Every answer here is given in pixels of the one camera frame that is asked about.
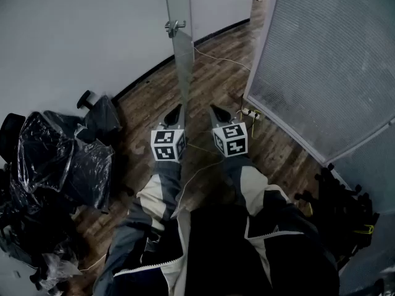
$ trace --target power strip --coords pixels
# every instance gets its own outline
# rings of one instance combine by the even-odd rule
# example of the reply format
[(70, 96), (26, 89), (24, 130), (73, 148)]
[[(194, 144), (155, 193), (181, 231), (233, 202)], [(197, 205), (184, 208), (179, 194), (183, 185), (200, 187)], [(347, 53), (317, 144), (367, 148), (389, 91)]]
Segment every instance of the power strip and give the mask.
[(255, 118), (256, 120), (260, 119), (260, 114), (256, 113), (256, 112), (253, 112), (252, 110), (244, 108), (242, 113), (243, 113), (243, 115), (245, 115), (245, 116), (248, 115), (249, 117)]

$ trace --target black equipment pile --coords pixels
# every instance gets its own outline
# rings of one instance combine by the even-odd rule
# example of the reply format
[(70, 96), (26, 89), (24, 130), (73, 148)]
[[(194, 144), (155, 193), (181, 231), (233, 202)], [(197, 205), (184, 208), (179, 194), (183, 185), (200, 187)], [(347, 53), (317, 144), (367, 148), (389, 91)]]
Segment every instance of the black equipment pile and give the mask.
[(316, 225), (322, 240), (335, 256), (340, 270), (358, 250), (368, 247), (379, 214), (373, 212), (372, 200), (367, 193), (359, 195), (362, 188), (347, 190), (331, 171), (334, 166), (322, 168), (318, 181), (318, 199), (309, 191), (296, 194), (295, 199), (311, 204), (309, 220)]
[(87, 246), (70, 214), (79, 205), (107, 211), (114, 173), (111, 144), (121, 130), (107, 96), (85, 118), (52, 111), (9, 114), (0, 129), (0, 248), (36, 268), (38, 290), (59, 295), (81, 274)]

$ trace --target door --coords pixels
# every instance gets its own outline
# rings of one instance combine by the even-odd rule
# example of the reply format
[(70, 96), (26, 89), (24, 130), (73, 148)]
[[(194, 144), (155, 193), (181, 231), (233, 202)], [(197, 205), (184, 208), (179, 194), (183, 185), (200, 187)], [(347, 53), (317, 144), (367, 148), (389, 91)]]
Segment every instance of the door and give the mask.
[(194, 61), (191, 0), (166, 0), (166, 2), (168, 12), (166, 30), (173, 41), (178, 87), (181, 91), (182, 103), (186, 107)]

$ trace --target wooden floor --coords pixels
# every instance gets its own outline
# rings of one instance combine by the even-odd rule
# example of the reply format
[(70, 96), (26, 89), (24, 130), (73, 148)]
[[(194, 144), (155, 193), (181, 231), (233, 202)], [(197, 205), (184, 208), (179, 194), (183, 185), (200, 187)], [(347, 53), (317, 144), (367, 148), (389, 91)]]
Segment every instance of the wooden floor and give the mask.
[[(199, 51), (251, 67), (267, 2), (254, 1), (249, 23), (206, 41), (198, 46)], [(248, 76), (249, 71), (240, 65), (196, 53), (186, 135), (190, 144), (212, 153), (188, 146), (183, 156), (182, 183), (187, 182), (198, 169), (220, 161), (212, 136), (207, 132), (211, 129), (207, 107), (214, 103), (239, 110)], [(81, 269), (88, 268), (106, 254), (116, 225), (126, 216), (130, 200), (128, 193), (143, 188), (152, 173), (154, 159), (149, 144), (151, 130), (156, 126), (159, 115), (179, 101), (180, 90), (177, 88), (174, 62), (162, 67), (120, 99), (118, 112), (125, 127), (117, 152), (128, 155), (129, 162), (122, 172), (117, 172), (122, 186), (112, 194), (108, 215), (90, 208), (80, 209), (75, 215), (77, 229), (91, 248), (89, 256), (80, 263)], [(249, 126), (252, 119), (248, 118), (246, 122)], [(268, 118), (256, 121), (254, 138), (251, 139), (251, 135), (249, 138), (249, 155), (269, 178), (269, 182), (281, 186), (290, 198), (293, 199), (293, 194), (304, 189), (316, 191), (314, 175), (319, 171), (319, 164)], [(214, 166), (200, 172), (188, 184), (183, 203), (193, 209), (200, 205), (232, 200), (233, 191), (223, 182), (219, 166)], [(91, 295), (92, 285), (103, 264), (102, 260), (85, 271), (83, 276), (73, 278), (68, 294)]]

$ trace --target black and white cube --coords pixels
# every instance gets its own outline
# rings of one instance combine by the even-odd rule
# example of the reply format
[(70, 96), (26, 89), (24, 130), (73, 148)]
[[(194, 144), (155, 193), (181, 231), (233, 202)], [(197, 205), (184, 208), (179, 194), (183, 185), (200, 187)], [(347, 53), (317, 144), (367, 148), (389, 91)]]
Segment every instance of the black and white cube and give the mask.
[(215, 146), (225, 157), (248, 152), (247, 129), (245, 123), (214, 128)]
[(183, 129), (151, 131), (151, 149), (156, 161), (178, 162), (185, 146)]

